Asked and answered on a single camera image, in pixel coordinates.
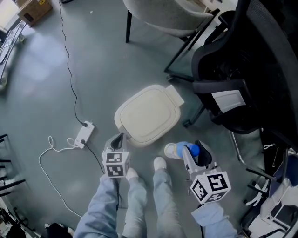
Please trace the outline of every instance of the sleeve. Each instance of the sleeve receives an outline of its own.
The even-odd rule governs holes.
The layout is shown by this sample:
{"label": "sleeve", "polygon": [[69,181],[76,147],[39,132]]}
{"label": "sleeve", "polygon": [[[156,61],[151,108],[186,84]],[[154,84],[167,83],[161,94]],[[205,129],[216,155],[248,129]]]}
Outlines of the sleeve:
{"label": "sleeve", "polygon": [[237,231],[218,203],[204,204],[191,214],[199,225],[205,227],[206,238],[237,237]]}
{"label": "sleeve", "polygon": [[88,210],[79,221],[74,238],[118,238],[116,219],[119,183],[103,175]]}

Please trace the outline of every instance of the chair wheel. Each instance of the chair wheel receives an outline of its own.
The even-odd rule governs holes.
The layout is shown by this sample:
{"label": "chair wheel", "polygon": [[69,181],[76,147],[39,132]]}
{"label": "chair wheel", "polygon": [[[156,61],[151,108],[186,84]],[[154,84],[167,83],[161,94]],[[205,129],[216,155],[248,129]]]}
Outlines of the chair wheel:
{"label": "chair wheel", "polygon": [[169,74],[169,75],[167,76],[167,81],[170,81],[170,80],[172,80],[172,79],[174,79],[173,75]]}
{"label": "chair wheel", "polygon": [[0,91],[5,89],[6,84],[7,84],[7,78],[6,77],[1,78],[1,80],[0,80]]}
{"label": "chair wheel", "polygon": [[19,42],[22,43],[25,40],[25,36],[20,34],[19,36]]}
{"label": "chair wheel", "polygon": [[192,123],[191,123],[190,120],[186,120],[185,122],[183,122],[183,126],[184,126],[185,128],[187,128],[187,127],[189,127],[189,126],[191,126],[191,125],[192,125]]}

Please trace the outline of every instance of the power cord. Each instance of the power cord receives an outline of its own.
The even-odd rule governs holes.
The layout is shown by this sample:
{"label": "power cord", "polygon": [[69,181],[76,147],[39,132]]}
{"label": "power cord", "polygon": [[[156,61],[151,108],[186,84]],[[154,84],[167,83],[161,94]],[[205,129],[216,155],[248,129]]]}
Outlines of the power cord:
{"label": "power cord", "polygon": [[77,215],[78,217],[81,218],[82,216],[80,216],[78,213],[76,213],[75,211],[71,210],[71,209],[67,206],[67,204],[66,204],[66,202],[64,201],[63,197],[61,196],[60,192],[59,192],[58,189],[54,186],[54,184],[52,183],[50,177],[48,176],[48,174],[46,173],[46,171],[43,169],[43,167],[42,167],[42,165],[41,165],[41,157],[42,157],[46,152],[48,152],[48,151],[50,151],[50,150],[54,150],[54,151],[56,151],[56,152],[62,152],[62,151],[66,151],[66,150],[73,150],[73,149],[77,148],[78,146],[75,144],[75,140],[72,139],[72,138],[68,138],[68,139],[67,139],[67,143],[68,143],[71,147],[69,147],[69,148],[64,148],[64,149],[61,149],[61,150],[56,150],[56,149],[54,148],[54,141],[53,141],[53,138],[52,138],[51,136],[48,137],[48,142],[49,142],[49,144],[50,144],[51,147],[48,148],[48,149],[46,149],[46,150],[44,151],[44,153],[42,153],[42,154],[39,156],[39,158],[38,158],[39,165],[40,165],[42,171],[45,173],[45,175],[46,175],[46,177],[48,178],[48,180],[50,181],[50,184],[53,186],[53,188],[54,188],[54,189],[57,191],[57,193],[59,194],[60,198],[62,199],[62,201],[63,201],[63,203],[64,203],[64,205],[65,205],[65,207],[66,207],[69,211],[71,211],[72,213],[74,213],[75,215]]}
{"label": "power cord", "polygon": [[69,73],[70,73],[70,87],[71,87],[71,90],[73,91],[74,96],[75,96],[75,102],[74,102],[74,114],[75,114],[75,118],[78,120],[78,122],[79,122],[82,126],[87,127],[87,126],[88,126],[87,123],[84,123],[84,122],[80,121],[80,120],[78,119],[77,115],[76,115],[76,102],[77,102],[77,100],[78,100],[78,96],[76,95],[76,93],[75,93],[75,91],[74,91],[74,88],[73,88],[73,84],[72,84],[72,77],[73,77],[73,75],[72,75],[72,73],[71,73],[71,71],[70,71],[70,69],[69,69],[69,63],[68,63],[68,62],[69,62],[69,52],[68,52],[68,50],[67,50],[67,48],[66,48],[66,35],[65,35],[64,31],[63,31],[64,20],[63,20],[63,18],[62,18],[62,14],[61,14],[61,8],[62,8],[62,6],[61,6],[61,3],[60,3],[60,0],[58,0],[58,2],[59,2],[59,5],[60,5],[60,17],[61,17],[61,20],[62,20],[62,27],[61,27],[61,30],[62,30],[62,33],[63,33],[63,35],[64,35],[64,47],[65,47],[65,50],[66,50],[67,55],[68,55],[68,58],[67,58],[67,68],[68,68],[68,71],[69,71]]}
{"label": "power cord", "polygon": [[[84,122],[80,121],[79,118],[78,118],[77,115],[76,115],[76,102],[77,102],[77,100],[78,100],[78,97],[77,97],[77,95],[76,95],[76,93],[75,93],[75,91],[74,91],[74,89],[73,89],[73,85],[72,85],[72,73],[71,73],[70,68],[69,68],[69,56],[70,56],[70,55],[69,55],[69,52],[68,52],[68,50],[67,50],[67,48],[66,48],[66,35],[65,35],[64,31],[63,31],[64,20],[63,20],[62,14],[61,14],[61,8],[62,8],[62,6],[61,6],[61,3],[60,3],[60,0],[58,0],[58,2],[59,2],[59,5],[60,5],[60,17],[61,17],[61,20],[62,20],[62,27],[61,27],[61,30],[62,30],[62,33],[63,33],[63,35],[64,35],[64,47],[65,47],[65,50],[66,50],[66,52],[67,52],[67,54],[68,54],[68,58],[67,58],[67,68],[68,68],[68,71],[69,71],[69,73],[70,73],[70,87],[71,87],[71,90],[72,90],[72,92],[74,93],[74,96],[75,96],[74,114],[75,114],[75,118],[78,120],[78,122],[79,122],[82,126],[87,127],[87,126],[88,126],[87,123],[84,123]],[[73,150],[73,149],[75,149],[75,148],[78,148],[78,146],[75,144],[75,140],[74,140],[74,139],[72,139],[72,138],[68,138],[68,139],[67,139],[67,143],[68,143],[71,147],[69,147],[69,148],[64,148],[64,149],[61,149],[61,150],[56,150],[56,149],[54,148],[54,141],[53,141],[53,138],[52,138],[51,136],[48,137],[48,141],[49,141],[49,144],[50,144],[51,147],[48,148],[48,149],[46,149],[46,150],[39,156],[39,158],[38,158],[39,165],[40,165],[42,171],[45,173],[46,177],[48,178],[48,180],[49,180],[50,184],[52,185],[52,187],[53,187],[53,188],[57,191],[57,193],[59,194],[60,198],[62,199],[62,201],[63,201],[63,203],[64,203],[64,205],[65,205],[65,207],[66,207],[69,211],[71,211],[73,214],[75,214],[75,215],[77,215],[78,217],[81,218],[81,217],[82,217],[81,215],[79,215],[79,214],[76,213],[75,211],[71,210],[71,209],[67,206],[67,204],[66,204],[65,200],[63,199],[63,197],[61,196],[60,192],[59,192],[58,189],[54,186],[54,184],[52,183],[50,177],[48,176],[48,174],[46,173],[46,171],[43,169],[43,167],[42,167],[42,165],[41,165],[41,157],[42,157],[46,152],[48,152],[49,150],[54,150],[54,151],[56,151],[56,152],[62,152],[62,151],[66,151],[66,150]],[[101,166],[101,164],[100,164],[100,162],[99,162],[97,156],[95,155],[95,153],[90,149],[90,147],[87,145],[87,143],[85,143],[84,140],[82,140],[81,142],[82,142],[82,144],[84,144],[84,145],[85,145],[85,146],[92,152],[92,154],[94,155],[94,157],[96,158],[96,160],[97,160],[97,162],[98,162],[98,164],[99,164],[99,166],[100,166],[100,169],[101,169],[102,173],[104,174],[104,171],[103,171],[103,169],[102,169],[102,166]],[[121,197],[120,194],[118,194],[118,196],[119,196],[119,198],[120,198],[120,202],[121,202],[121,206],[120,206],[120,208],[124,208],[124,209],[126,209],[125,207],[123,207],[123,198]]]}

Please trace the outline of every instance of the blue bottle cap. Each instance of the blue bottle cap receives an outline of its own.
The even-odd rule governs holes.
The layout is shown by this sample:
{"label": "blue bottle cap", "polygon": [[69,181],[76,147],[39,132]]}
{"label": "blue bottle cap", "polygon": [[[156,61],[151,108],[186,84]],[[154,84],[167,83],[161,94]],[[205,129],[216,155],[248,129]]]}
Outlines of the blue bottle cap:
{"label": "blue bottle cap", "polygon": [[200,147],[198,145],[190,145],[189,149],[193,157],[196,157],[200,154]]}

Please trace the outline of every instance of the cardboard box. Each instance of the cardboard box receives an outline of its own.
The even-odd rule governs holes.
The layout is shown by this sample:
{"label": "cardboard box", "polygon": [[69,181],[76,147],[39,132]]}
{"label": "cardboard box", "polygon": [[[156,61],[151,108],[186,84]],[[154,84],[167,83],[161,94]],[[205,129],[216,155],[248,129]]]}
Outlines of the cardboard box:
{"label": "cardboard box", "polygon": [[17,14],[29,26],[33,26],[52,8],[49,0],[28,0]]}
{"label": "cardboard box", "polygon": [[21,8],[28,0],[16,0],[14,3]]}

